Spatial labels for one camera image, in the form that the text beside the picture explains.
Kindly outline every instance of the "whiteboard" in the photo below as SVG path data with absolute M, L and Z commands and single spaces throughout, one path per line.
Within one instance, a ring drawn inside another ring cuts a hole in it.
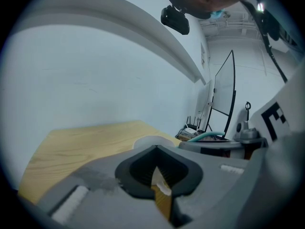
M 224 114 L 212 109 L 211 117 L 209 120 L 209 125 L 213 131 L 222 132 L 228 122 L 228 117 Z
M 226 61 L 215 76 L 214 110 L 217 110 L 225 115 L 229 115 L 233 93 L 235 90 L 235 64 L 233 51 L 230 52 Z

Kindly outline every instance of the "white wall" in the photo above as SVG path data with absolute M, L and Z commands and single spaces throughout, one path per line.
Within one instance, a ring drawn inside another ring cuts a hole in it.
M 160 21 L 162 9 L 170 5 L 169 0 L 126 0 L 126 1 L 129 1 L 134 5 L 138 6 L 139 8 L 143 9 L 144 11 L 148 12 L 158 21 Z M 188 14 L 186 14 L 186 17 L 190 23 L 190 33 L 188 35 L 181 35 L 180 33 L 176 32 L 175 30 L 167 26 L 166 28 L 178 39 L 178 41 L 186 49 L 186 51 L 189 53 L 192 60 L 198 67 L 199 71 L 201 72 L 203 78 L 205 79 L 206 69 L 204 70 L 201 66 L 201 43 L 203 44 L 205 51 L 207 51 L 208 50 L 207 42 L 202 33 L 198 19 Z M 207 62 L 207 53 L 205 54 L 204 61 Z
M 234 52 L 235 69 L 236 69 L 236 100 L 231 123 L 226 138 L 232 138 L 235 134 L 236 125 L 239 119 L 246 120 L 245 104 L 250 102 L 252 108 L 250 117 L 254 112 L 259 110 L 268 101 L 270 101 L 277 92 L 284 86 L 284 82 L 276 70 L 273 62 L 267 55 L 263 44 L 259 41 L 248 39 L 226 39 L 208 42 L 211 59 L 211 89 L 210 101 L 213 97 L 215 75 L 221 68 L 225 59 L 231 50 Z M 263 56 L 260 50 L 261 45 L 264 52 L 264 61 L 266 74 L 263 63 Z M 293 75 L 297 64 L 289 53 L 282 53 L 273 50 L 274 56 L 287 78 Z M 209 109 L 205 109 L 205 122 L 207 121 Z M 212 111 L 210 125 L 213 130 L 224 130 L 227 117 Z
M 133 3 L 158 18 L 157 6 L 168 5 L 166 0 Z M 200 42 L 205 39 L 197 20 L 191 18 L 190 23 L 190 37 L 175 36 L 201 67 Z M 203 87 L 135 42 L 75 25 L 46 25 L 13 34 L 1 67 L 1 146 L 16 189 L 52 129 L 140 119 L 174 136 L 186 117 L 194 115 Z

